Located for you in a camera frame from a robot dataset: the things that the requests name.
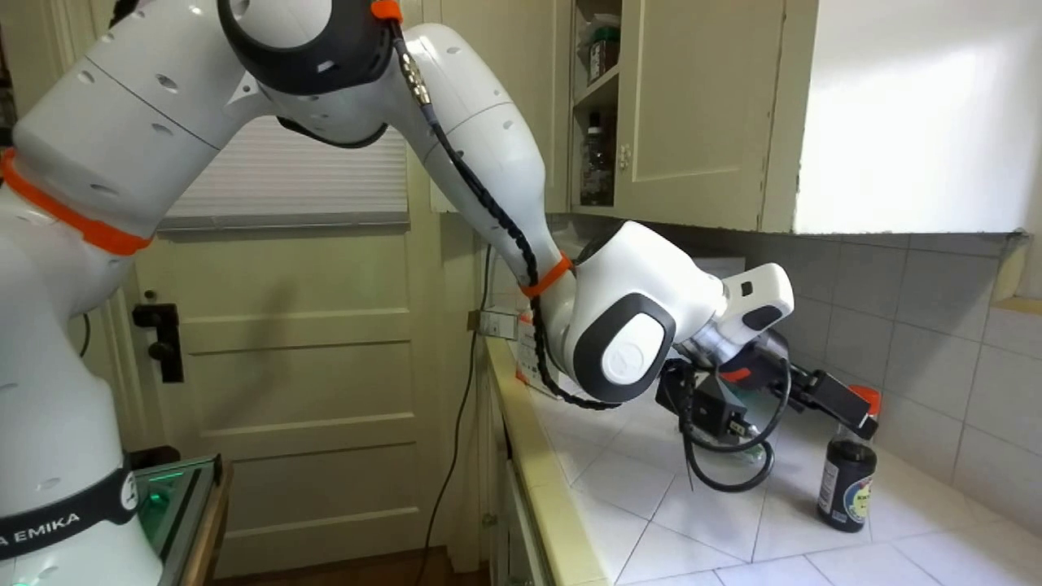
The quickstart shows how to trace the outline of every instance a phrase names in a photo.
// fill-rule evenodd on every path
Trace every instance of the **orange ring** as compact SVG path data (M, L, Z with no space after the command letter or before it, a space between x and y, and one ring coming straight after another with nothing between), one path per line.
M525 294L528 300L534 300L534 295L547 294L566 271L573 271L573 262L569 262L569 256L561 256L561 262L541 276L541 284L525 287L522 294Z
M65 201L57 201L54 194L42 193L40 186L33 186L16 167L12 167L16 152L3 151L0 152L0 175L3 183L23 194L28 206L35 206L40 213L51 214L54 221L73 229L89 243L116 253L116 256L134 256L136 251L144 251L150 243L150 238L110 229L105 221L94 221L73 210L67 210Z

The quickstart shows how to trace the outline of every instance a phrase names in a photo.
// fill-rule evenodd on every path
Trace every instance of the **wooden cabinet door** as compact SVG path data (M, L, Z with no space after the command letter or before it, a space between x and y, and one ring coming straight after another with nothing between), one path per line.
M759 229L782 0L625 0L614 201L625 214Z

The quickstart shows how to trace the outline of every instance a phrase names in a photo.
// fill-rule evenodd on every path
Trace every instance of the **shelf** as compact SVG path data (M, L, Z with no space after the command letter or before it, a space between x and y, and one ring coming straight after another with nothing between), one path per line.
M589 112L589 109L614 103L614 99L617 99L617 64L613 64L607 73L602 73L602 75L573 102L573 112Z

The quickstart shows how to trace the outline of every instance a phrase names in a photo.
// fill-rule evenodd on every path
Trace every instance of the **green object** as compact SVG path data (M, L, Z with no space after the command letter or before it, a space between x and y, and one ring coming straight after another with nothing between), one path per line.
M154 470L136 470L136 522L162 560L162 583L176 586L182 577L182 565L191 555L194 532L207 500L207 493L213 490L220 476L220 459L186 459Z

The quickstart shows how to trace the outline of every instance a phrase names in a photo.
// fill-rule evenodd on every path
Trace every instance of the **white countertop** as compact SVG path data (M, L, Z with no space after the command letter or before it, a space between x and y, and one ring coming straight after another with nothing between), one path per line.
M821 415L784 415L772 478L722 496L686 472L677 421L650 393L593 415L525 389L506 341L487 354L561 586L1042 583L1035 533L882 449L869 523L842 533L816 522L832 431Z

